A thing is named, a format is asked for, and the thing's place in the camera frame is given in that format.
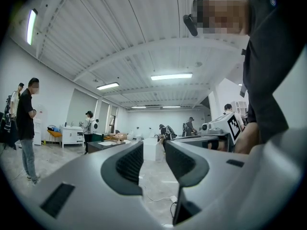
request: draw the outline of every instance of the white shirt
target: white shirt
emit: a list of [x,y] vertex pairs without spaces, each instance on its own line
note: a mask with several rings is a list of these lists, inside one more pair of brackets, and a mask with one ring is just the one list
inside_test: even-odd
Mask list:
[[225,113],[226,113],[226,114],[234,113],[234,114],[235,114],[235,118],[236,118],[237,122],[239,123],[240,127],[241,127],[241,125],[244,125],[243,120],[242,120],[242,118],[241,118],[241,116],[240,116],[239,113],[232,112],[232,111],[228,111],[228,110],[225,111]]
[[90,129],[91,129],[91,124],[92,124],[92,121],[94,120],[93,117],[89,118],[87,117],[82,125],[82,128],[83,128],[83,131],[84,131],[84,134],[85,135],[89,135],[90,134]]
[[11,114],[17,114],[17,107],[18,107],[18,103],[19,103],[19,96],[17,94],[17,91],[14,91],[12,96],[11,96],[11,102],[13,102],[13,109]]

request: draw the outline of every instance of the white desk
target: white desk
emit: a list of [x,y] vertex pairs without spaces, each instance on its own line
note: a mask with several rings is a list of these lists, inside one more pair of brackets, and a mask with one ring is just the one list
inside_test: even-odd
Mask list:
[[83,129],[78,126],[63,126],[59,127],[62,134],[62,148],[67,144],[81,144],[84,147]]
[[157,142],[157,138],[146,138],[143,140],[144,160],[158,161],[163,158],[163,145]]

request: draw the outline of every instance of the gray tiled floor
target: gray tiled floor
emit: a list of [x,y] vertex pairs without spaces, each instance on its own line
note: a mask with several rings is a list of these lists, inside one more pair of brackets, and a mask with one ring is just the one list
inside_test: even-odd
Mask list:
[[[69,161],[80,157],[84,153],[82,146],[65,146],[62,149],[59,145],[34,146],[35,153],[35,169],[41,175],[41,178],[46,178],[54,171],[59,169]],[[7,148],[2,153],[0,152],[0,165],[4,170],[8,181],[13,189],[17,192],[29,195],[33,186],[31,181],[26,179],[26,173],[22,163],[22,150],[17,148],[17,151]],[[140,171],[140,186],[143,188],[143,199],[149,212],[161,224],[171,224],[172,217],[170,199],[163,199],[158,202],[151,201],[146,196],[145,185],[148,189],[148,196],[157,200],[163,197],[177,196],[178,183],[169,169],[165,158],[161,161],[144,161]],[[172,212],[175,212],[175,205],[172,207]]]

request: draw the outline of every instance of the blue jeans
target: blue jeans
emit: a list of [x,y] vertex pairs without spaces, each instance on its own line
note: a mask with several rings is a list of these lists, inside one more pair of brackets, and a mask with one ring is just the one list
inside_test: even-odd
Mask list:
[[32,139],[21,140],[21,145],[23,147],[23,164],[25,172],[31,176],[32,182],[36,184],[37,176],[35,173],[34,166],[34,152],[33,152],[33,141]]

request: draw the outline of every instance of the marble floor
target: marble floor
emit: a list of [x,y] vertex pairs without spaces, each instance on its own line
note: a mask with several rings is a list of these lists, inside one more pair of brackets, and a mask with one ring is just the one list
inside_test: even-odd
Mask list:
[[[41,178],[46,178],[64,164],[82,156],[84,149],[78,145],[66,145],[64,149],[52,144],[34,146],[36,173],[39,173]],[[21,149],[3,150],[3,145],[0,144],[0,166],[15,191],[25,196],[31,193],[33,186],[31,181],[26,179]],[[161,161],[144,161],[140,171],[140,187],[143,189],[144,204],[152,215],[162,225],[172,224],[170,212],[172,201],[168,198],[152,201],[178,195],[178,182],[169,169],[165,157]]]

